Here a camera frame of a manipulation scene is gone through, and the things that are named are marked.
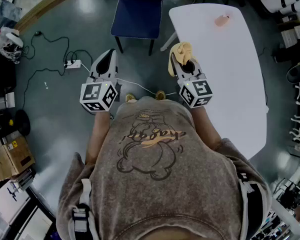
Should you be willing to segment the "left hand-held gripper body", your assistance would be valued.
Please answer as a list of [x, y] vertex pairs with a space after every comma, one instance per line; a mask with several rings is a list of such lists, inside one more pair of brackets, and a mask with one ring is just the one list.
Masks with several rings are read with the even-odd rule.
[[109, 112], [115, 102], [119, 102], [115, 77], [102, 78], [88, 76], [81, 85], [79, 102], [89, 113]]

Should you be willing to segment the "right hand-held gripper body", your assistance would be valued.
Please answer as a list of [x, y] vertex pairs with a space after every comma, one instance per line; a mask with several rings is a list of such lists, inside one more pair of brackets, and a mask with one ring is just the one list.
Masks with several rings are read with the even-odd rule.
[[177, 83], [180, 87], [180, 97], [191, 109], [207, 105], [213, 97], [213, 92], [204, 73], [191, 76], [187, 80], [178, 80]]

